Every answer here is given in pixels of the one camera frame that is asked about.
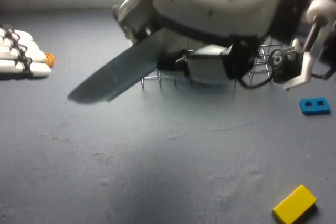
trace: metal blade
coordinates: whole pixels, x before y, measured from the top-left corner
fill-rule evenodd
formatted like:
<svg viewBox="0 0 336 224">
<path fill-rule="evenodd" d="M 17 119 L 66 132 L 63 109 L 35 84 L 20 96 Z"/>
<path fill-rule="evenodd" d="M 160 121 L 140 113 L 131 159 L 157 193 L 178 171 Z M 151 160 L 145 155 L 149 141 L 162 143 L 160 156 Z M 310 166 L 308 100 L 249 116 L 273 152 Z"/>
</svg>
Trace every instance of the metal blade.
<svg viewBox="0 0 336 224">
<path fill-rule="evenodd" d="M 159 56 L 172 44 L 171 34 L 160 30 L 133 45 L 94 73 L 68 96 L 82 104 L 111 101 L 149 75 L 157 67 Z"/>
</svg>

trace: wire basket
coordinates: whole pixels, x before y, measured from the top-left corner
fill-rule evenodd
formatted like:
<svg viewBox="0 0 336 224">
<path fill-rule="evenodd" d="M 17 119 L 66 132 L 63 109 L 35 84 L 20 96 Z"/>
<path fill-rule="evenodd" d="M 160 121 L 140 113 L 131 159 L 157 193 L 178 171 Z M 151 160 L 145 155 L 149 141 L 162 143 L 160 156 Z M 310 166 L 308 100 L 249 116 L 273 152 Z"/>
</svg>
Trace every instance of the wire basket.
<svg viewBox="0 0 336 224">
<path fill-rule="evenodd" d="M 189 40 L 189 39 L 187 39 L 187 41 L 185 43 L 185 48 L 188 49 L 188 50 L 196 50 L 196 49 L 202 48 L 204 46 L 206 46 L 205 43 L 202 43 L 202 42 L 196 42 L 195 43 L 195 41 Z M 263 78 L 266 79 L 267 77 L 270 77 L 270 74 L 271 74 L 272 71 L 269 69 L 268 65 L 266 64 L 266 62 L 268 60 L 268 57 L 273 50 L 282 49 L 282 48 L 283 48 L 282 44 L 279 44 L 277 41 L 273 40 L 270 37 L 265 41 L 264 45 L 260 46 L 260 48 L 259 48 L 260 57 L 255 60 L 255 64 L 254 64 L 254 67 L 253 67 L 252 71 L 250 71 L 247 74 L 247 76 L 249 78 L 249 81 L 250 81 L 250 84 L 253 84 L 254 81 L 260 82 L 260 80 L 262 80 Z M 175 85 L 176 85 L 178 78 L 175 77 L 175 76 L 165 75 L 163 72 L 161 72 L 159 70 L 156 70 L 155 72 L 153 72 L 149 76 L 144 77 L 140 81 L 140 83 L 141 83 L 142 88 L 144 89 L 145 81 L 150 81 L 150 80 L 153 81 L 154 80 L 154 81 L 157 81 L 159 83 L 160 87 L 161 87 L 162 80 L 165 80 L 165 79 L 173 80 Z"/>
</svg>

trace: blue block with two holes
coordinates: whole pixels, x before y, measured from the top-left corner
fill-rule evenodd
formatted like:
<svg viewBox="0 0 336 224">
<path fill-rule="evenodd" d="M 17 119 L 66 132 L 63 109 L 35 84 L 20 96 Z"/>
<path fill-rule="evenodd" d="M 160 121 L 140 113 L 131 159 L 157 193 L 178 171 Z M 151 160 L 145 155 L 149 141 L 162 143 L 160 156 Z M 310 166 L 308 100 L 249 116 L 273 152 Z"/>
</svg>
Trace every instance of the blue block with two holes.
<svg viewBox="0 0 336 224">
<path fill-rule="evenodd" d="M 300 108 L 305 115 L 324 115 L 330 113 L 326 98 L 302 99 Z"/>
</svg>

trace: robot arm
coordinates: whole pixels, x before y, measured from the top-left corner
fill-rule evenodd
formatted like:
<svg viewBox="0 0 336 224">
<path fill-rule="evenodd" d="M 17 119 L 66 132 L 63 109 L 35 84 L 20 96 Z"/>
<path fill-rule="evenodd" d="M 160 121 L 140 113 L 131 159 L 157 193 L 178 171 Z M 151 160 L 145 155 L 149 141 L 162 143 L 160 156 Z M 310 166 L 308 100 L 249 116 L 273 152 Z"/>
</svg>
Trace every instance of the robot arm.
<svg viewBox="0 0 336 224">
<path fill-rule="evenodd" d="M 331 70 L 325 76 L 313 76 L 325 79 L 336 69 L 331 57 L 336 40 L 334 0 L 125 0 L 113 8 L 113 14 L 130 42 L 132 50 L 126 51 L 129 59 L 129 54 L 138 52 L 141 55 L 134 55 L 134 61 L 148 61 L 148 65 L 156 62 L 159 69 L 182 71 L 203 82 L 237 79 L 248 88 L 242 77 L 253 67 L 259 46 L 269 36 L 292 47 L 274 51 L 268 59 L 273 67 L 271 77 L 250 88 L 273 78 L 274 82 L 284 83 L 286 89 L 308 83 L 320 56 L 332 64 Z M 186 38 L 212 45 L 196 52 L 185 51 L 182 44 Z M 157 55 L 146 59 L 142 44 L 148 40 L 156 41 L 153 47 Z M 109 64 L 118 69 L 116 60 Z M 136 72 L 138 77 L 146 74 L 141 69 Z M 101 87 L 97 85 L 101 79 L 115 78 L 107 78 L 106 72 L 99 77 L 98 71 L 91 79 L 95 80 L 93 86 Z M 113 99 L 136 82 L 117 79 L 124 84 L 111 81 L 107 86 L 111 91 L 97 91 L 104 94 L 103 100 Z M 70 95 L 75 101 L 91 95 L 89 90 L 95 92 L 85 83 L 78 89 L 78 95 L 76 90 Z"/>
</svg>

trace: hole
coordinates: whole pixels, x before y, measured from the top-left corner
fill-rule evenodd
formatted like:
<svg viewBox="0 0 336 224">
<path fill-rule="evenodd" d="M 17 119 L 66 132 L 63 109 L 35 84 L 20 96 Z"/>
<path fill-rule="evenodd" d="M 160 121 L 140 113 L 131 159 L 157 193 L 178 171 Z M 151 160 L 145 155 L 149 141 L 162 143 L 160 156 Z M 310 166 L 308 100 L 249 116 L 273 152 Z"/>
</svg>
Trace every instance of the hole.
<svg viewBox="0 0 336 224">
<path fill-rule="evenodd" d="M 317 102 L 317 105 L 318 105 L 319 107 L 323 107 L 323 106 L 324 106 L 324 102 L 322 102 L 322 101 L 318 101 L 318 102 Z"/>
<path fill-rule="evenodd" d="M 313 107 L 313 104 L 311 102 L 306 102 L 306 107 L 311 108 Z"/>
</svg>

